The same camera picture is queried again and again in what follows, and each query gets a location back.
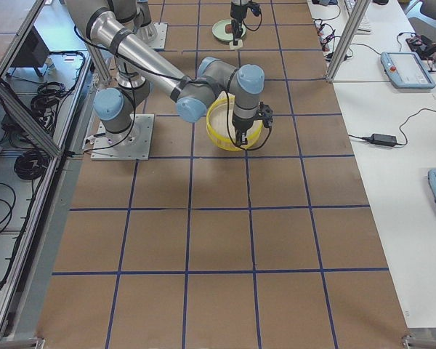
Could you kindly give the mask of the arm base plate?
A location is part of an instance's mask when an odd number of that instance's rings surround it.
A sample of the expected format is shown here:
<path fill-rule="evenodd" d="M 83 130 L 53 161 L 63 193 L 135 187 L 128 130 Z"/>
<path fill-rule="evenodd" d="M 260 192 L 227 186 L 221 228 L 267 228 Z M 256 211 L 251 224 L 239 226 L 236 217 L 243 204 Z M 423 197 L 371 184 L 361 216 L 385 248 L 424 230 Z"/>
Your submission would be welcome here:
<path fill-rule="evenodd" d="M 137 37 L 145 42 L 150 48 L 161 51 L 165 48 L 167 29 L 167 23 L 151 22 L 137 30 Z"/>
<path fill-rule="evenodd" d="M 153 114 L 131 114 L 134 126 L 120 134 L 105 130 L 102 122 L 97 132 L 104 133 L 94 140 L 93 161 L 147 161 L 150 155 L 155 116 Z"/>

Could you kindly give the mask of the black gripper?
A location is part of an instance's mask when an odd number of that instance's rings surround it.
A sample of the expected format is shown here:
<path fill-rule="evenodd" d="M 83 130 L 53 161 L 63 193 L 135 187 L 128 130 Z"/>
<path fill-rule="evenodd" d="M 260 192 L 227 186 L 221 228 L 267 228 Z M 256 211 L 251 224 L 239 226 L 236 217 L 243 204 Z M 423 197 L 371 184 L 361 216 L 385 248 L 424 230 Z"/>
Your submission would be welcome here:
<path fill-rule="evenodd" d="M 242 16 L 233 17 L 231 20 L 230 28 L 231 34 L 233 36 L 233 40 L 241 39 L 243 35 L 243 21 L 244 18 Z"/>
<path fill-rule="evenodd" d="M 249 128 L 246 125 L 234 125 L 235 130 L 235 138 L 234 138 L 234 144 L 235 145 L 247 145 L 248 139 L 247 139 L 247 132 Z"/>

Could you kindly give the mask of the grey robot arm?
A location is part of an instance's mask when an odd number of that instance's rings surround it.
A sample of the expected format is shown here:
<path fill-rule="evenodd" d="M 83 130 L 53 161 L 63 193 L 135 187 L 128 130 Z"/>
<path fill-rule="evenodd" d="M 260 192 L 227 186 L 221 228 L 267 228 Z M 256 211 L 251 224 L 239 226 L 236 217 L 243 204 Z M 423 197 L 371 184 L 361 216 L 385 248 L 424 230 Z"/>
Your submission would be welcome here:
<path fill-rule="evenodd" d="M 120 82 L 139 73 L 168 95 L 178 115 L 190 123 L 204 116 L 221 93 L 232 94 L 233 143 L 238 148 L 247 145 L 255 121 L 271 129 L 273 112 L 260 100 L 265 73 L 258 65 L 235 67 L 206 57 L 192 79 L 148 46 L 153 24 L 147 1 L 67 1 L 66 6 L 82 39 L 128 66 Z"/>
<path fill-rule="evenodd" d="M 108 1 L 108 6 L 116 14 L 117 21 L 120 23 L 133 22 L 135 33 L 153 29 L 153 35 L 156 34 L 156 30 L 152 25 L 148 1 Z M 262 11 L 258 3 L 254 1 L 231 1 L 230 20 L 223 23 L 222 28 L 218 28 L 219 23 L 214 25 L 212 32 L 215 37 L 222 41 L 237 44 L 243 38 L 245 30 L 257 31 L 262 19 L 255 29 L 247 28 L 245 19 L 249 10 L 255 17 L 262 18 Z"/>

